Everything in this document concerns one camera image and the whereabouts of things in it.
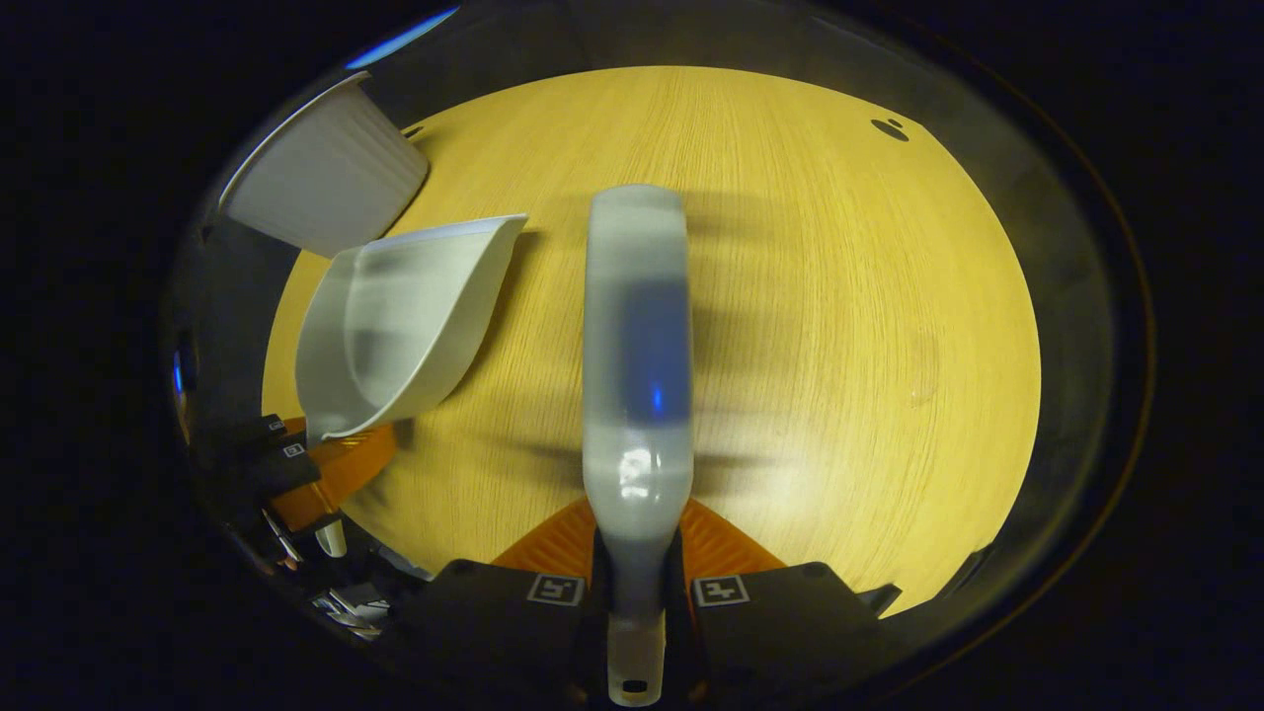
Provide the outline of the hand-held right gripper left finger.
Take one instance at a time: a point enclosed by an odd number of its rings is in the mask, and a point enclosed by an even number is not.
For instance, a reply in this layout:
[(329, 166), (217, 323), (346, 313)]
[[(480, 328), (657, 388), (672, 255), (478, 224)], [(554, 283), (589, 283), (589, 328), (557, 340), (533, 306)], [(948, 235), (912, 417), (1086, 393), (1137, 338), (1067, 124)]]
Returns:
[(447, 707), (603, 702), (605, 552), (568, 504), (489, 563), (455, 559), (394, 612), (394, 667)]

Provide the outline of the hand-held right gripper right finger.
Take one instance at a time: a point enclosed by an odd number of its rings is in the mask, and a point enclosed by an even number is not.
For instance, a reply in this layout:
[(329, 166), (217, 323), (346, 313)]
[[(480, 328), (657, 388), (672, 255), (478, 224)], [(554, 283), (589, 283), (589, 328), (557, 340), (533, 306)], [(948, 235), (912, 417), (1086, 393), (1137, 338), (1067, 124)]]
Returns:
[(902, 657), (881, 616), (897, 584), (856, 592), (822, 560), (786, 564), (690, 500), (683, 579), (705, 707), (814, 707), (866, 692)]

